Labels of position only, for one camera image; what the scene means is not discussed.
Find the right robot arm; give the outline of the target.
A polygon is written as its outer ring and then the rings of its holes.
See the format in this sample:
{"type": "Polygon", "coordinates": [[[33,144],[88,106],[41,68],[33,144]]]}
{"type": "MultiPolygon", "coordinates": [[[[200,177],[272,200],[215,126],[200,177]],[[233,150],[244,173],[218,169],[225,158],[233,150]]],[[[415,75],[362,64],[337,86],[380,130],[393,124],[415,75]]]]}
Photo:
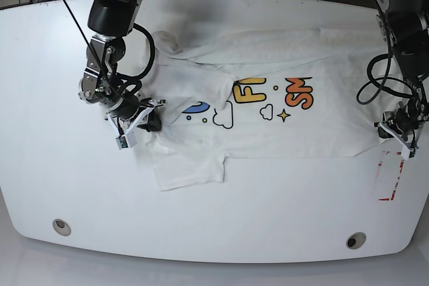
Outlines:
{"type": "Polygon", "coordinates": [[[157,102],[139,97],[142,79],[147,76],[155,60],[155,44],[151,34],[135,24],[142,0],[94,0],[88,27],[95,34],[86,50],[87,63],[80,81],[81,99],[89,104],[99,103],[116,119],[120,135],[125,124],[135,123],[140,129],[158,132],[162,128],[155,109],[157,102]],[[136,76],[117,71],[124,57],[125,36],[140,31],[149,42],[147,66],[136,76]]]}

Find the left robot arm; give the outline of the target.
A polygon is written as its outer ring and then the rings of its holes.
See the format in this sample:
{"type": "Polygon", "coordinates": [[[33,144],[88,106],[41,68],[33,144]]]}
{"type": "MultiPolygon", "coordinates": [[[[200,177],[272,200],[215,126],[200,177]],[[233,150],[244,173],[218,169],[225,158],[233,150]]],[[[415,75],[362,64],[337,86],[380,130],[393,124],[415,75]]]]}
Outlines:
{"type": "Polygon", "coordinates": [[[428,0],[372,0],[378,12],[378,24],[387,44],[387,53],[373,58],[367,66],[368,83],[400,98],[392,111],[383,113],[375,124],[383,139],[394,138],[402,146],[402,157],[415,156],[418,139],[428,122],[428,95],[424,81],[428,79],[428,0]],[[391,76],[373,76],[376,63],[395,63],[402,77],[398,82],[409,93],[398,92],[386,85],[391,76]]]}

